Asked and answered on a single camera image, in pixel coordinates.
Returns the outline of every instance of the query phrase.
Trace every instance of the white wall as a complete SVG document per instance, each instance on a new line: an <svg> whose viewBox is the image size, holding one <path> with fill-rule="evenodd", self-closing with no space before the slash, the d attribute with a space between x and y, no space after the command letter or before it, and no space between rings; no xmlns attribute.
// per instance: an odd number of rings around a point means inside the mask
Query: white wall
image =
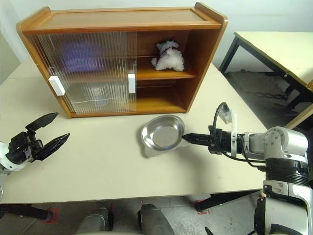
<svg viewBox="0 0 313 235"><path fill-rule="evenodd" d="M105 7L193 6L194 0L2 0L0 20L5 19L9 44L22 61L28 53L23 47L15 24L43 6L52 10ZM213 63L219 66L232 40L234 31L305 31L313 32L312 0L202 0L228 16L229 23ZM243 49L239 49L229 70L264 71L266 67Z"/></svg>

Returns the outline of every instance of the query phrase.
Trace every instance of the white stuffed toy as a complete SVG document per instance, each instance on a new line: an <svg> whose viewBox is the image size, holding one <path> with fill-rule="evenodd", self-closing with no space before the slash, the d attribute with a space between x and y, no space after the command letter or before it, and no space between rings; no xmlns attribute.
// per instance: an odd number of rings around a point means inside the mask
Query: white stuffed toy
<svg viewBox="0 0 313 235"><path fill-rule="evenodd" d="M174 69L176 71L184 70L184 58L181 52L177 50L179 44L174 41L158 43L157 48L160 50L160 57L153 58L151 64L156 70Z"/></svg>

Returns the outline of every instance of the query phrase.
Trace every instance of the wooden cabinet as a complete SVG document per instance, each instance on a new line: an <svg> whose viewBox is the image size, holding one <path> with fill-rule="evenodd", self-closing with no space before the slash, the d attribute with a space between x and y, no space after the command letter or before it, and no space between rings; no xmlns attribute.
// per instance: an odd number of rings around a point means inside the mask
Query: wooden cabinet
<svg viewBox="0 0 313 235"><path fill-rule="evenodd" d="M51 11L44 7L17 31L70 118L185 113L190 110L227 25L227 18L194 7ZM156 44L175 40L184 71L156 71ZM128 74L135 76L130 92ZM48 79L59 77L57 96Z"/></svg>

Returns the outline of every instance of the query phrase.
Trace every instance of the cabinet top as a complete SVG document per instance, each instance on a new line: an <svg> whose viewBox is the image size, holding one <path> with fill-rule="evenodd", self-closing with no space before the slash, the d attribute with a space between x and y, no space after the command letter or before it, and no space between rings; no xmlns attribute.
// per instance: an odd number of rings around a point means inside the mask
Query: cabinet top
<svg viewBox="0 0 313 235"><path fill-rule="evenodd" d="M227 18L201 3L195 7L51 11L44 7L17 24L23 34L218 29Z"/></svg>

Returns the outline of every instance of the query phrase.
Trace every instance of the concrete floor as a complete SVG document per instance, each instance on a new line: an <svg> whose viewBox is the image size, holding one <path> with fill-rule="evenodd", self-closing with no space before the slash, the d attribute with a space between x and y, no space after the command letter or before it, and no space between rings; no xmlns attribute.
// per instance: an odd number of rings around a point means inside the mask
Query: concrete floor
<svg viewBox="0 0 313 235"><path fill-rule="evenodd" d="M267 128L276 125L284 126L306 106L306 104L301 104L295 110L288 110L286 108L286 105L297 95L295 92L290 95L287 101L277 97L273 98L262 95L262 93L283 94L287 85L279 77L268 77L264 74L245 71L229 73L226 76L243 100ZM311 127L312 120L309 119L297 127L297 130L303 132L308 139L313 140ZM109 207L110 204L113 204L114 212L113 231L139 234L137 211L140 209L142 203L153 203L161 208L176 235L205 235L205 226L215 235L245 235L253 230L254 207L258 193L223 204L222 206L213 207L204 213L198 213L192 203L195 200L204 199L208 196L37 204L34 206L42 209L57 208L58 217L56 222L43 223L32 218L6 214L0 219L0 234L74 234L86 215L98 207Z"/></svg>

